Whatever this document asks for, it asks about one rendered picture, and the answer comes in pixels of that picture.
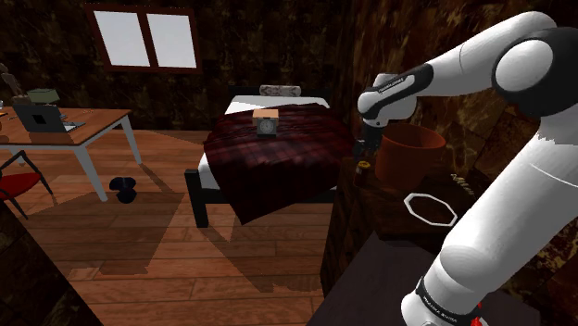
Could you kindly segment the terracotta flower pot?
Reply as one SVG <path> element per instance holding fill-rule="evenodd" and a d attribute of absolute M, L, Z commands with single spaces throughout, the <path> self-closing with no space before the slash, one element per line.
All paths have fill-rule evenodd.
<path fill-rule="evenodd" d="M 419 125 L 395 123 L 383 129 L 375 176 L 399 190 L 416 188 L 446 147 L 446 139 Z"/>

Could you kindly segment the small dark red jar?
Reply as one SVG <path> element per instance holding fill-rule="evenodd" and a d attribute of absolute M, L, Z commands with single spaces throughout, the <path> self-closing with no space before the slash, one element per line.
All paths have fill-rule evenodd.
<path fill-rule="evenodd" d="M 371 163 L 366 160 L 360 160 L 356 165 L 353 183 L 357 187 L 362 187 L 366 183 L 370 171 Z"/>

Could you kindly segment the dark wooden dresser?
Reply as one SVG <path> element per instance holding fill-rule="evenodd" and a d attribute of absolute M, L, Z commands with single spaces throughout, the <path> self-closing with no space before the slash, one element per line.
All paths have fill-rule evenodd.
<path fill-rule="evenodd" d="M 384 241 L 408 241 L 437 254 L 449 232 L 446 224 L 462 217 L 477 199 L 452 178 L 452 171 L 436 162 L 414 191 L 434 199 L 416 198 L 413 210 L 432 221 L 430 225 L 412 216 L 404 199 L 408 191 L 389 188 L 371 171 L 363 186 L 354 184 L 357 164 L 342 160 L 333 210 L 320 267 L 320 283 L 328 295 L 372 233 Z"/>

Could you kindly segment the small tan ridged object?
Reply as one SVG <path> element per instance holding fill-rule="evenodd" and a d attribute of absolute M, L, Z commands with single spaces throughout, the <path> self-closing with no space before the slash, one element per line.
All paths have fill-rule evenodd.
<path fill-rule="evenodd" d="M 459 177 L 459 175 L 455 174 L 455 173 L 451 173 L 450 177 L 452 178 L 452 180 L 459 185 L 466 193 L 468 193 L 471 196 L 475 196 L 474 191 L 472 190 L 472 188 L 470 187 L 470 185 L 466 182 L 466 180 L 462 177 Z"/>

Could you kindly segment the bed with dark red blanket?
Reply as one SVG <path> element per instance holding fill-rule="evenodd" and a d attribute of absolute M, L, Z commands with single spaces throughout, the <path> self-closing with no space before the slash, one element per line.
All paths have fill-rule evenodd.
<path fill-rule="evenodd" d="M 329 107 L 330 90 L 232 86 L 231 103 L 184 173 L 195 223 L 228 204 L 243 223 L 297 203 L 331 203 L 353 136 Z"/>

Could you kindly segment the dark robot stand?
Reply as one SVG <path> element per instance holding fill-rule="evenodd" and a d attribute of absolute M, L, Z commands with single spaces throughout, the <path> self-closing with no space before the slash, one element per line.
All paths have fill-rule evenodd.
<path fill-rule="evenodd" d="M 437 256 L 409 241 L 372 234 L 307 326 L 406 326 L 430 315 L 415 294 L 420 278 L 434 302 L 452 312 L 482 304 L 484 326 L 541 326 L 539 311 L 494 285 L 478 289 L 447 274 Z"/>

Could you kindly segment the red-framed window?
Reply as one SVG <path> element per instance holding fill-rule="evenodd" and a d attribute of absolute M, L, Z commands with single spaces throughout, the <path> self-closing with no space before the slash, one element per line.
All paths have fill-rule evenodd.
<path fill-rule="evenodd" d="M 105 70 L 202 72 L 191 8 L 97 3 L 83 7 Z"/>

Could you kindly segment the dark blue rounded object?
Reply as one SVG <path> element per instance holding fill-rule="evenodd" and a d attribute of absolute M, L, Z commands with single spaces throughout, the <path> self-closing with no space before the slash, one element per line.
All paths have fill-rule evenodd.
<path fill-rule="evenodd" d="M 130 204 L 136 197 L 136 180 L 132 177 L 115 177 L 109 183 L 109 189 L 117 191 L 116 197 L 123 204 Z"/>

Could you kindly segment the wooden desk with white legs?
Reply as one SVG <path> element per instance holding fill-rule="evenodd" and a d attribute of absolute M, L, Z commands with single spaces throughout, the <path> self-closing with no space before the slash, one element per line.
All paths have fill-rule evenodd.
<path fill-rule="evenodd" d="M 0 149 L 15 155 L 20 150 L 70 150 L 80 162 L 101 201 L 107 194 L 88 154 L 87 146 L 120 125 L 135 161 L 142 162 L 129 109 L 60 108 L 54 105 L 15 104 L 2 110 Z"/>

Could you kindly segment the red chair with black legs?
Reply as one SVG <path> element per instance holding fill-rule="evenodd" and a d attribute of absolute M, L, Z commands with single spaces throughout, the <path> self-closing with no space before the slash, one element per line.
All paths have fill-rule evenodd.
<path fill-rule="evenodd" d="M 3 169 L 7 168 L 18 158 L 22 158 L 25 163 L 31 167 L 32 172 L 5 176 L 3 174 Z M 26 152 L 24 150 L 20 150 L 12 158 L 0 166 L 0 201 L 11 202 L 12 205 L 22 215 L 22 217 L 27 219 L 28 216 L 23 211 L 16 198 L 21 194 L 25 194 L 38 182 L 41 182 L 44 185 L 45 189 L 50 195 L 54 194 L 42 172 L 32 163 Z"/>

